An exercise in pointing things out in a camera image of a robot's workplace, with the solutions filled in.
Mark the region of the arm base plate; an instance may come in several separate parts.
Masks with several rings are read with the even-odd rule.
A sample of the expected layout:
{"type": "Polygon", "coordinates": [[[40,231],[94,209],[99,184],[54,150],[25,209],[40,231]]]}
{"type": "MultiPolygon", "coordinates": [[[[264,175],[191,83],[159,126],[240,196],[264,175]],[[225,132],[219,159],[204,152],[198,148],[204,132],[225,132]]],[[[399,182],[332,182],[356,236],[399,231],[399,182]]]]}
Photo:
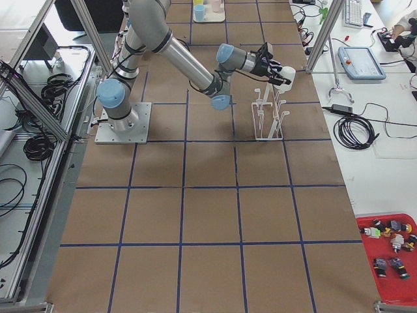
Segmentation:
{"type": "Polygon", "coordinates": [[[96,144],[146,144],[149,134],[151,102],[132,102],[130,114],[120,120],[110,119],[107,111],[102,110],[101,119],[96,131],[96,144]]]}

